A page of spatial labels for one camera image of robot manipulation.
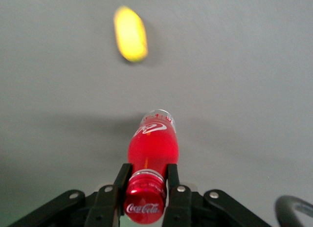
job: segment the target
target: yellow object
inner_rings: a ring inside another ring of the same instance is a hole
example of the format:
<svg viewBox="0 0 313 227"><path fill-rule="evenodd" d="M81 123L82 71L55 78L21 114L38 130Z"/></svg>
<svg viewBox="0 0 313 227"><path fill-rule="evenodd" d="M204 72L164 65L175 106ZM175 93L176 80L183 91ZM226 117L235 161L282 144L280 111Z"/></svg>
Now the yellow object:
<svg viewBox="0 0 313 227"><path fill-rule="evenodd" d="M146 31L140 17L130 8L120 7L114 16L118 50L130 62L140 62L148 55Z"/></svg>

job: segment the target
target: metal screw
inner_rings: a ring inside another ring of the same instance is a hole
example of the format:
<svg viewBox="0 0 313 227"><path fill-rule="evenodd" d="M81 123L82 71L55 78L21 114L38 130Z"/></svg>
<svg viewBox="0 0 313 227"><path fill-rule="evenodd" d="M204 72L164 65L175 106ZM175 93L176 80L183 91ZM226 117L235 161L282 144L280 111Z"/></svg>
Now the metal screw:
<svg viewBox="0 0 313 227"><path fill-rule="evenodd" d="M77 197L78 197L78 195L79 195L79 193L72 193L70 196L69 196L69 198L70 199L76 199Z"/></svg>
<svg viewBox="0 0 313 227"><path fill-rule="evenodd" d="M219 197L219 194L216 193L216 192L211 192L211 193L210 193L210 197L211 197L212 199L217 199L217 198Z"/></svg>
<svg viewBox="0 0 313 227"><path fill-rule="evenodd" d="M110 185L110 186L105 187L104 192L110 192L112 190L113 190L113 187Z"/></svg>
<svg viewBox="0 0 313 227"><path fill-rule="evenodd" d="M178 186L177 187L177 191L178 192L185 192L186 191L186 188L184 186Z"/></svg>

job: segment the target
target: red bottle cap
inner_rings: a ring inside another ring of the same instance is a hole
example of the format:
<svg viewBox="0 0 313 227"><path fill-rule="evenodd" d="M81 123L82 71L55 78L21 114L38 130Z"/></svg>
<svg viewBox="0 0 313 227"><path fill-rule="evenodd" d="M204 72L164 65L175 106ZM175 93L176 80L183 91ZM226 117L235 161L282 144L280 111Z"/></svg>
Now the red bottle cap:
<svg viewBox="0 0 313 227"><path fill-rule="evenodd" d="M134 173L128 184L124 210L129 218L139 224L160 219L166 199L164 179L155 171L144 169Z"/></svg>

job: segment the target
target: coca-cola logo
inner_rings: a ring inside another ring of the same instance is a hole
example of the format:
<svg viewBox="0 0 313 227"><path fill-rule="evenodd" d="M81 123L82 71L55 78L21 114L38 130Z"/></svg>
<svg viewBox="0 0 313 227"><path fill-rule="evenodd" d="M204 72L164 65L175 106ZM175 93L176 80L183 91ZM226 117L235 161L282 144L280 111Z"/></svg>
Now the coca-cola logo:
<svg viewBox="0 0 313 227"><path fill-rule="evenodd" d="M145 126L139 127L139 129L135 132L135 135L142 131L142 134L147 134L159 130L166 130L167 127L163 123L149 123Z"/></svg>
<svg viewBox="0 0 313 227"><path fill-rule="evenodd" d="M126 208L127 213L159 213L158 204L145 204L144 206L135 206L129 204Z"/></svg>

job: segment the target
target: coca-cola bottle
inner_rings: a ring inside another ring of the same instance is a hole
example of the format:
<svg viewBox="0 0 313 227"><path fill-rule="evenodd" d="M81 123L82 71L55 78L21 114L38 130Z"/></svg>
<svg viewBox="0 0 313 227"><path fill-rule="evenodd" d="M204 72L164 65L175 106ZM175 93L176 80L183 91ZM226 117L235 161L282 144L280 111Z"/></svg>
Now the coca-cola bottle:
<svg viewBox="0 0 313 227"><path fill-rule="evenodd" d="M164 110L146 114L129 145L128 162L133 165L124 203L133 221L150 224L162 215L166 200L166 168L177 163L179 148L175 123Z"/></svg>

